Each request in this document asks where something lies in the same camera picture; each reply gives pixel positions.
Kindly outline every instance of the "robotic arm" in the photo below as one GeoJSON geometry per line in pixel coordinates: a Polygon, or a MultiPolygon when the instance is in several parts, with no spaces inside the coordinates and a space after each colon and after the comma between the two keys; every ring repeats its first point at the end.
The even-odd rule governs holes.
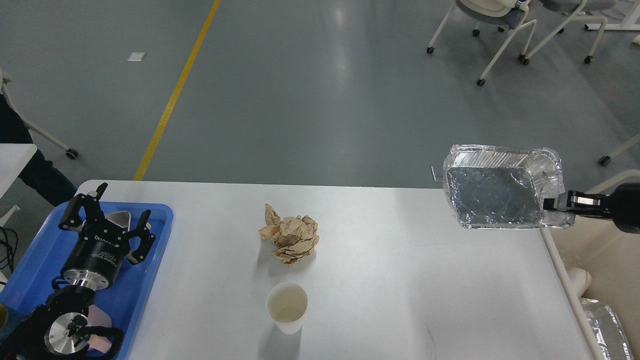
{"type": "Polygon", "coordinates": [[[32,360],[106,360],[117,355],[124,333],[115,327],[93,326],[89,306],[97,290],[113,285],[124,258],[133,265],[144,261],[156,237],[147,226],[151,210],[140,215],[133,230],[106,218],[99,202],[106,188],[102,183],[94,195],[78,194],[69,201],[58,227],[77,231],[76,245],[60,276],[51,281],[54,292],[45,304],[37,306],[0,345],[0,360],[14,360],[16,354],[32,360]],[[140,246],[131,250],[129,240],[134,237],[140,238],[140,246]],[[111,339],[111,348],[101,357],[86,356],[92,335],[111,339]]]}
{"type": "Polygon", "coordinates": [[[556,199],[545,199],[544,210],[612,220],[625,233],[640,234],[640,183],[625,183],[611,195],[587,194],[570,190],[556,199]]]}

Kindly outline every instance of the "gray floor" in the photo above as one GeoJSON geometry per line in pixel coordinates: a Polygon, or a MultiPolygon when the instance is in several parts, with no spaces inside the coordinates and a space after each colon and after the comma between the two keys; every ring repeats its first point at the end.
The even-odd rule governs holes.
{"type": "MultiPolygon", "coordinates": [[[[0,66],[25,116],[81,152],[36,137],[73,182],[133,177],[211,3],[0,3],[0,66]]],[[[454,143],[551,147],[577,190],[640,167],[640,146],[596,164],[640,133],[638,33],[605,33],[585,65],[595,33],[575,22],[528,67],[518,34],[479,88],[506,34],[473,38],[456,12],[427,56],[451,3],[222,0],[145,180],[435,188],[454,143]]],[[[536,44],[560,16],[533,16],[536,44]]],[[[51,207],[20,181],[13,204],[22,253],[51,207]]]]}

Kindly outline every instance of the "black pants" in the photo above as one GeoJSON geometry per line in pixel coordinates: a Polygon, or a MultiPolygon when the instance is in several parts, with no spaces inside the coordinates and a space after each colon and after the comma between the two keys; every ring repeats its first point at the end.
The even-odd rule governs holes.
{"type": "MultiPolygon", "coordinates": [[[[0,143],[33,143],[29,129],[0,94],[0,143]]],[[[18,177],[53,206],[70,200],[76,187],[37,150],[18,177]]]]}

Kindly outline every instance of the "aluminum foil tray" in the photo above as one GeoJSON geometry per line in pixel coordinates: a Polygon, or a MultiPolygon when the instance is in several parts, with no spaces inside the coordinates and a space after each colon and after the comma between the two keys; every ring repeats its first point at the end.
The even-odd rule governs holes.
{"type": "Polygon", "coordinates": [[[569,227],[575,215],[542,210],[564,192],[560,158],[552,149],[453,145],[444,191],[458,222],[470,229],[569,227]]]}
{"type": "Polygon", "coordinates": [[[611,306],[597,300],[580,299],[605,360],[634,360],[618,315],[611,306]]]}

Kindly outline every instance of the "blue tray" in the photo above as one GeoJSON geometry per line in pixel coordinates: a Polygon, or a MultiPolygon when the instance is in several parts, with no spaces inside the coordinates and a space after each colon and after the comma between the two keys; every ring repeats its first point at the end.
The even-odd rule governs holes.
{"type": "MultiPolygon", "coordinates": [[[[112,287],[98,290],[96,294],[95,305],[111,317],[114,327],[125,333],[116,357],[124,360],[136,336],[136,329],[169,240],[173,211],[164,204],[100,202],[100,206],[104,213],[129,211],[131,226],[138,223],[142,211],[151,209],[148,222],[151,224],[151,233],[156,236],[146,260],[131,266],[125,259],[112,287]]],[[[53,293],[51,279],[60,274],[60,269],[76,244],[77,233],[58,229],[66,207],[67,203],[61,204],[49,214],[4,290],[0,292],[0,303],[23,316],[28,315],[36,306],[44,304],[53,293]]],[[[137,248],[139,242],[139,239],[132,240],[132,249],[137,248]]],[[[96,356],[100,355],[97,351],[89,354],[92,352],[96,356]]]]}

